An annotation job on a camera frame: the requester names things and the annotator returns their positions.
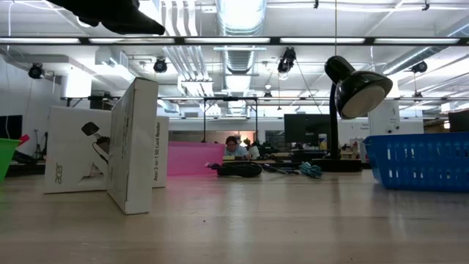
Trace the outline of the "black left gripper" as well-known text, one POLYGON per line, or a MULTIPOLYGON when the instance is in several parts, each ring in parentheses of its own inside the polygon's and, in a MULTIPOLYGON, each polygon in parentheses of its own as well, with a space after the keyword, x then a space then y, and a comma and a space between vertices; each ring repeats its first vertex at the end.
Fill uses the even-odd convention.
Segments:
MULTIPOLYGON (((90 26, 101 23, 106 0, 48 0, 72 12, 79 21, 90 26)), ((163 35, 165 27, 139 10, 139 0, 111 0, 104 27, 117 34, 163 35)))

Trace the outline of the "white Acer card reader box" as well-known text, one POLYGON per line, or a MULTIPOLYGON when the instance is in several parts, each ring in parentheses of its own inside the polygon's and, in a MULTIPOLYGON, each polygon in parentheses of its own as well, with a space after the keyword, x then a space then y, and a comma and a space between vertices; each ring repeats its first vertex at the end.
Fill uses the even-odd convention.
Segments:
POLYGON ((52 107, 45 193, 105 190, 110 137, 110 111, 52 107))
POLYGON ((158 84, 135 78, 111 110, 106 190, 125 215, 149 213, 158 84))

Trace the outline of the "pink translucent plastic bin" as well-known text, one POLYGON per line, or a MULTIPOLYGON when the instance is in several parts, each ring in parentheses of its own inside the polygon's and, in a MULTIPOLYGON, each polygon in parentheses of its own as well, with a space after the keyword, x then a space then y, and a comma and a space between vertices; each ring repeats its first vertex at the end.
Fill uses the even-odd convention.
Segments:
POLYGON ((169 142, 168 176, 212 175, 206 164, 222 164, 225 146, 201 142, 169 142))

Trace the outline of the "green plastic bin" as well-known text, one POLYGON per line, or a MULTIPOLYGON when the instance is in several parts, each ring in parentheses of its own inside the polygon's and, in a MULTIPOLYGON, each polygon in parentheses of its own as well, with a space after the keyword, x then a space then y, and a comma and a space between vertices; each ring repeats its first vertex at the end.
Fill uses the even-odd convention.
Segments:
POLYGON ((5 178, 15 149, 20 142, 17 139, 0 139, 0 183, 5 178))

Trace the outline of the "person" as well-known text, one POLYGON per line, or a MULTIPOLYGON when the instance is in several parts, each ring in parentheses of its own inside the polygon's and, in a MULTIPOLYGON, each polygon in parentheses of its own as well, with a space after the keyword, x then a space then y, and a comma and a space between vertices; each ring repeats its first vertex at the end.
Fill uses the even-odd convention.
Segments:
POLYGON ((225 156, 238 157, 248 160, 251 155, 243 146, 240 146, 234 136, 228 136, 225 141, 225 156))

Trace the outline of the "black computer monitor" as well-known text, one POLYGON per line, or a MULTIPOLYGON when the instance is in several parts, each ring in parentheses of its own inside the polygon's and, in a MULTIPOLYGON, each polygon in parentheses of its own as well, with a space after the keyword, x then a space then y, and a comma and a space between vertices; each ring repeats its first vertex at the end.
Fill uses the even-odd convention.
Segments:
POLYGON ((289 143, 319 144, 320 134, 330 138, 328 114, 285 114, 284 137, 289 143))

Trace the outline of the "black gooseneck desk lamp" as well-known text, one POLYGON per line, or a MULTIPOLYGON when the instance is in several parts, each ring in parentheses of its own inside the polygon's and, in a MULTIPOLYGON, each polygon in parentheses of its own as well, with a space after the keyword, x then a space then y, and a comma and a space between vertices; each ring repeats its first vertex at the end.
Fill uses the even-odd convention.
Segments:
POLYGON ((352 120, 368 114, 384 101, 393 82, 380 73, 356 70, 344 57, 337 55, 326 61, 324 70, 332 82, 329 97, 330 152, 321 159, 314 159, 313 164, 324 172, 359 172, 362 170, 359 160, 342 159, 339 154, 337 118, 352 120))

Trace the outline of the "blue plastic slotted basket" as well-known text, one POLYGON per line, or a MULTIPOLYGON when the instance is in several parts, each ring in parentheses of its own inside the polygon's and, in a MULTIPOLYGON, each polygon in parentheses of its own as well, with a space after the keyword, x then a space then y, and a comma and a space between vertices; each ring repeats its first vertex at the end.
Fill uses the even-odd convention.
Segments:
POLYGON ((364 144, 384 188, 469 193, 469 132, 369 136, 364 144))

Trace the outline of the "dark wall screen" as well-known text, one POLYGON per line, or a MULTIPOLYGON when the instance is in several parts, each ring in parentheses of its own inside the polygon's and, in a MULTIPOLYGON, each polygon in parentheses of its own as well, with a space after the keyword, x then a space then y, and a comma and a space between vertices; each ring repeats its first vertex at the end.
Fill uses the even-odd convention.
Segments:
POLYGON ((0 116, 0 138, 19 139, 22 134, 22 115, 0 116))

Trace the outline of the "black table border rail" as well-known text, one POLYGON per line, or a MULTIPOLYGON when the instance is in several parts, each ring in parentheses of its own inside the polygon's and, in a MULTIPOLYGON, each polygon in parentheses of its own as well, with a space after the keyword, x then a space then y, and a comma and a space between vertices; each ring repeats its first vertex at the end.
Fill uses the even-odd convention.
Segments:
MULTIPOLYGON (((295 168, 297 169, 301 162, 275 162, 275 161, 254 161, 256 164, 268 164, 275 168, 295 168)), ((331 159, 313 159, 310 164, 319 166, 323 172, 361 172, 363 169, 370 169, 368 163, 362 163, 361 160, 331 160, 331 159)), ((14 164, 11 163, 7 170, 6 177, 20 177, 27 175, 43 175, 45 173, 45 162, 39 162, 35 165, 14 164)))

